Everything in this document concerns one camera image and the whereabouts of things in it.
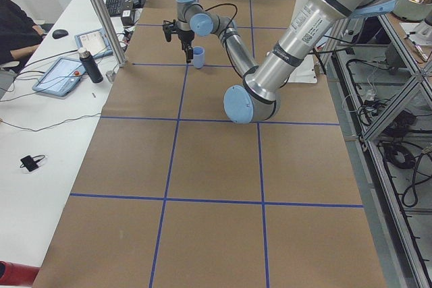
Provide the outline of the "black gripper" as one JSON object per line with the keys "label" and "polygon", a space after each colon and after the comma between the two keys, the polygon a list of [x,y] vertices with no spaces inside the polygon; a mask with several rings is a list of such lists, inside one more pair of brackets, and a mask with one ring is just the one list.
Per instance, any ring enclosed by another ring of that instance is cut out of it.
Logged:
{"label": "black gripper", "polygon": [[182,44],[182,49],[185,49],[186,63],[190,63],[193,60],[194,52],[192,47],[192,41],[194,40],[193,30],[179,30],[178,38]]}

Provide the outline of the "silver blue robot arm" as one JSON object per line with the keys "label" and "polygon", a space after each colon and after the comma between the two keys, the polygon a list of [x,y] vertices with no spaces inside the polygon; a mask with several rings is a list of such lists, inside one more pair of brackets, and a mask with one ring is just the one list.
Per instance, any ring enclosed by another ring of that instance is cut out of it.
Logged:
{"label": "silver blue robot arm", "polygon": [[241,85],[229,87],[224,94],[225,114],[234,123],[250,123],[277,113],[278,90],[337,21],[385,14],[393,10],[396,0],[308,0],[261,64],[252,58],[232,19],[203,9],[197,0],[176,3],[177,18],[163,25],[166,40],[177,34],[190,63],[194,37],[217,36],[242,79]]}

